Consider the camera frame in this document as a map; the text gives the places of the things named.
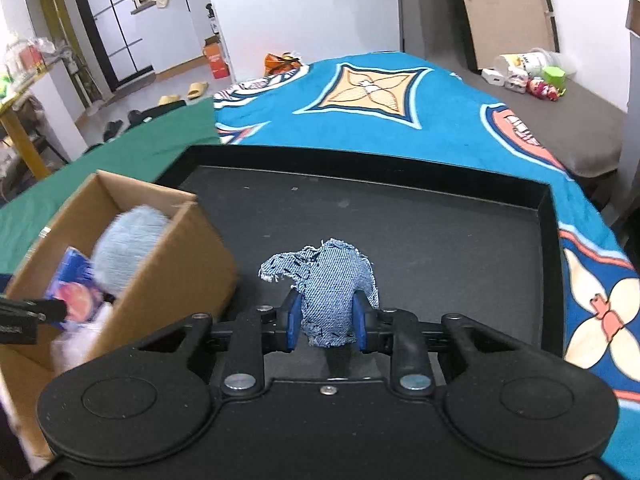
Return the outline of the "clear bag white filling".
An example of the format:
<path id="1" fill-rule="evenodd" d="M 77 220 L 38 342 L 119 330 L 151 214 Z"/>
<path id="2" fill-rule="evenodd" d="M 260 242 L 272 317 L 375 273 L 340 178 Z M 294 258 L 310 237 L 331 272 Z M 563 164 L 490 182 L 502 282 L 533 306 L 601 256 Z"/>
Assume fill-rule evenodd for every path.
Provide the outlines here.
<path id="1" fill-rule="evenodd" d="M 51 344 L 52 361 L 57 373 L 67 372 L 87 361 L 91 348 L 103 332 L 113 311 L 113 305 L 104 302 L 91 321 L 68 323 L 70 329 L 64 330 Z"/>

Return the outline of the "blue tissue pack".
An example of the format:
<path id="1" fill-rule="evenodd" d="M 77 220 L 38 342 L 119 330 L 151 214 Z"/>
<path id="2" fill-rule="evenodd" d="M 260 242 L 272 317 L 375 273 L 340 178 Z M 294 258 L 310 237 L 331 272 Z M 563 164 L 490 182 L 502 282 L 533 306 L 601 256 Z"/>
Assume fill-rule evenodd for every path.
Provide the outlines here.
<path id="1" fill-rule="evenodd" d="M 65 322 L 91 321 L 101 307 L 103 294 L 94 280 L 90 259 L 75 247 L 67 247 L 44 298 L 66 303 Z"/>

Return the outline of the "blue denim fabric scrap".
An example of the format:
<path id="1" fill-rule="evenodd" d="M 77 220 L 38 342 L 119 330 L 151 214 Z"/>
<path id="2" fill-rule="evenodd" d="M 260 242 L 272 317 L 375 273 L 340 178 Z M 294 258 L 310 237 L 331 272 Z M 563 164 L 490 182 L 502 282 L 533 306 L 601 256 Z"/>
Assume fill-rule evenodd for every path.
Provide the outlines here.
<path id="1" fill-rule="evenodd" d="M 363 292 L 372 308 L 380 306 L 372 264 L 358 248 L 331 238 L 320 246 L 281 252 L 263 262 L 258 276 L 267 282 L 290 278 L 303 296 L 302 330 L 317 348 L 343 347 L 355 341 L 352 297 Z"/>

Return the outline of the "brown cardboard box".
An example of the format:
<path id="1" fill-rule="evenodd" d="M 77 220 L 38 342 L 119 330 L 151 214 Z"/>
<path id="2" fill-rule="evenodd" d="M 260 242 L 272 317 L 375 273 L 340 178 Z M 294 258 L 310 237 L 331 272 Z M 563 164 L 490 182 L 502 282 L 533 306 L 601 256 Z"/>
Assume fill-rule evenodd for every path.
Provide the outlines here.
<path id="1" fill-rule="evenodd" d="M 97 171 L 70 196 L 9 282 L 12 300 L 41 299 L 67 248 L 89 257 L 114 297 L 87 356 L 95 359 L 193 312 L 221 315 L 238 270 L 192 193 Z"/>

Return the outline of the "black tray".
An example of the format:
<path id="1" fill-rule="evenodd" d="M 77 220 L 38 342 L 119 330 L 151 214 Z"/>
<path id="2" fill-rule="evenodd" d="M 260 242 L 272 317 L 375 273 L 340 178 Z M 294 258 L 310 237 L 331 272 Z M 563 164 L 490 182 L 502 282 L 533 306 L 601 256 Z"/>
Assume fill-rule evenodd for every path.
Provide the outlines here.
<path id="1" fill-rule="evenodd" d="M 461 313 L 561 354 L 561 249 L 548 184 L 408 158 L 194 145 L 157 178 L 198 196 L 240 272 L 228 318 L 278 306 L 260 265 L 335 238 L 366 255 L 380 304 L 427 322 Z"/>

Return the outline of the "yellow table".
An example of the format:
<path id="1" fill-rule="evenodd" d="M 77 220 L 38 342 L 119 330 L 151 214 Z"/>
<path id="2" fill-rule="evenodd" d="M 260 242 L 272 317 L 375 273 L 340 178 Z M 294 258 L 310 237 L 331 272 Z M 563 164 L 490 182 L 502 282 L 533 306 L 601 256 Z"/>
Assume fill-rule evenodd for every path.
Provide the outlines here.
<path id="1" fill-rule="evenodd" d="M 23 159 L 29 171 L 38 181 L 50 177 L 51 171 L 40 157 L 32 140 L 29 139 L 13 107 L 29 88 L 47 73 L 48 70 L 45 68 L 41 72 L 29 76 L 19 87 L 11 89 L 1 101 L 1 125 L 12 140 L 17 155 Z"/>

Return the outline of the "green cloth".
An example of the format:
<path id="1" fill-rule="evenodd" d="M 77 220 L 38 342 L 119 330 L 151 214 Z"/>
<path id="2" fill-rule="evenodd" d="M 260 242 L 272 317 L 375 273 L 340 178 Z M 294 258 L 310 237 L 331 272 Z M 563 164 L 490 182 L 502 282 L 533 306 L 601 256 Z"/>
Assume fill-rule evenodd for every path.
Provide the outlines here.
<path id="1" fill-rule="evenodd" d="M 218 142 L 214 102 L 208 98 L 128 130 L 80 156 L 1 207 L 1 272 L 17 270 L 41 230 L 90 174 L 104 170 L 153 182 L 189 146 Z"/>

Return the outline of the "yellow slipper far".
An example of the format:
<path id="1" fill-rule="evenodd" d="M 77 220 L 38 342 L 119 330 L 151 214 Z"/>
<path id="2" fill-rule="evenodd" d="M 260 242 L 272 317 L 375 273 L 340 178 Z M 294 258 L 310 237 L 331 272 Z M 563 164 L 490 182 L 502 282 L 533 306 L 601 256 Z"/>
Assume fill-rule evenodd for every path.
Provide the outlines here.
<path id="1" fill-rule="evenodd" d="M 189 100 L 196 100 L 201 98 L 202 96 L 204 96 L 204 94 L 206 93 L 208 89 L 208 83 L 206 81 L 198 81 L 198 82 L 194 82 L 193 84 L 190 84 L 188 93 L 186 94 L 186 97 Z"/>

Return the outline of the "yellow slipper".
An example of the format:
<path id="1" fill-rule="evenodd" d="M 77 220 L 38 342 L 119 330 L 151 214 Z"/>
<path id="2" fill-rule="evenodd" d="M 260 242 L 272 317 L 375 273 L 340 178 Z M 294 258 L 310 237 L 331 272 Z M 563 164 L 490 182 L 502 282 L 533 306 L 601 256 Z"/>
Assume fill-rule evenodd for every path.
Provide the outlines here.
<path id="1" fill-rule="evenodd" d="M 169 96 L 161 96 L 157 102 L 158 106 L 163 106 L 180 101 L 181 98 L 178 94 L 170 94 Z"/>
<path id="2" fill-rule="evenodd" d="M 204 94 L 206 93 L 208 89 L 208 83 L 206 81 L 198 81 L 198 82 L 194 82 L 193 84 L 190 84 L 188 93 L 186 94 L 186 97 L 189 100 L 196 100 L 201 98 L 202 96 L 204 96 Z"/>

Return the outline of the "orange bag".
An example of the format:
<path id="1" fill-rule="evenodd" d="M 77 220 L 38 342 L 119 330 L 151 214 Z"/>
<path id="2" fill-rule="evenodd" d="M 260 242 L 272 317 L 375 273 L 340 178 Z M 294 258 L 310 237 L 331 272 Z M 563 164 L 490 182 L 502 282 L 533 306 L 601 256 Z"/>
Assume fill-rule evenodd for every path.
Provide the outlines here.
<path id="1" fill-rule="evenodd" d="M 297 70 L 303 66 L 302 61 L 296 55 L 285 52 L 281 55 L 268 53 L 264 59 L 265 76 L 272 76 Z"/>

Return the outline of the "orange cardboard box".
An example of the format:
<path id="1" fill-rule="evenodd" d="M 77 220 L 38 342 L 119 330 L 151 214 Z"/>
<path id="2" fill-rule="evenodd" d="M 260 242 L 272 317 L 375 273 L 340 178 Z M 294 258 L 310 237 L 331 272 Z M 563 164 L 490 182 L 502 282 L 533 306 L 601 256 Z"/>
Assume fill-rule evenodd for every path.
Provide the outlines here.
<path id="1" fill-rule="evenodd" d="M 206 57 L 210 71 L 215 79 L 227 78 L 230 76 L 230 70 L 224 50 L 218 36 L 211 36 L 205 40 L 203 55 Z"/>

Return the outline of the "green cup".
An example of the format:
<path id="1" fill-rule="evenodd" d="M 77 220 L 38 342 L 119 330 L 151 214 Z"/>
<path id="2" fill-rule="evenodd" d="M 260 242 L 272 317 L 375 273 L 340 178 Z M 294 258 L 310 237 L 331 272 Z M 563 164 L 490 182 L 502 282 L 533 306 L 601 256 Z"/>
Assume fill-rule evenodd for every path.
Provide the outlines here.
<path id="1" fill-rule="evenodd" d="M 544 66 L 541 73 L 542 79 L 550 86 L 553 86 L 559 93 L 565 91 L 566 71 L 559 66 Z"/>

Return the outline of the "white container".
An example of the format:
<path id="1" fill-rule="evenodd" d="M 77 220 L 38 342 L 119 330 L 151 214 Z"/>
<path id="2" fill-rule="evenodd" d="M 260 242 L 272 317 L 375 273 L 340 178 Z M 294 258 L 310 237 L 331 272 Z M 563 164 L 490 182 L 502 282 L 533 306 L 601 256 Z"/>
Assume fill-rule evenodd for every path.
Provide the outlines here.
<path id="1" fill-rule="evenodd" d="M 552 55 L 544 49 L 525 53 L 500 54 L 494 59 L 494 67 L 503 76 L 514 70 L 524 70 L 529 77 L 540 77 L 547 66 L 554 65 Z"/>

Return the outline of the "white kitchen cabinet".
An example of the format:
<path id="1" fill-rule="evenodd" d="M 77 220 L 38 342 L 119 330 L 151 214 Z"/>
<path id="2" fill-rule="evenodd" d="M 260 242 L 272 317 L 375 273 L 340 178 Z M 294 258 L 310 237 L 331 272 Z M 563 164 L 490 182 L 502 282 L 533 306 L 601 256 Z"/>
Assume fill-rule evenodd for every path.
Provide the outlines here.
<path id="1" fill-rule="evenodd" d="M 168 0 L 160 8 L 147 4 L 131 12 L 141 52 L 157 75 L 203 56 L 213 36 L 207 6 L 212 0 Z"/>

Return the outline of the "grey desk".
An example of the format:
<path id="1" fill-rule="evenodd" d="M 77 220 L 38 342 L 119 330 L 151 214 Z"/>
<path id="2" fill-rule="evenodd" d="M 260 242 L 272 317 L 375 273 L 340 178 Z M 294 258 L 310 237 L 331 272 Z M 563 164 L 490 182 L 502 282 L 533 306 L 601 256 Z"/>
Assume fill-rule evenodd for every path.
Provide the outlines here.
<path id="1" fill-rule="evenodd" d="M 640 36 L 640 0 L 629 0 L 626 29 Z"/>

